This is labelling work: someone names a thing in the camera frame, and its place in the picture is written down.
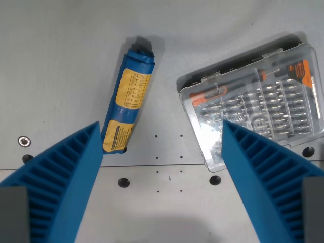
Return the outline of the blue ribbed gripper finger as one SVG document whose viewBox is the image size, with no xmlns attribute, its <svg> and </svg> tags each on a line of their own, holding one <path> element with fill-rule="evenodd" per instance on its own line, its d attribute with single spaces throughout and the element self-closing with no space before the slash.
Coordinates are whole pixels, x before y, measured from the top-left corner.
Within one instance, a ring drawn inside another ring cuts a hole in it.
<svg viewBox="0 0 324 243">
<path fill-rule="evenodd" d="M 222 159 L 260 242 L 304 242 L 302 181 L 323 170 L 291 150 L 224 120 Z"/>
<path fill-rule="evenodd" d="M 74 242 L 103 159 L 99 122 L 66 137 L 1 182 L 28 195 L 31 242 Z"/>
</svg>

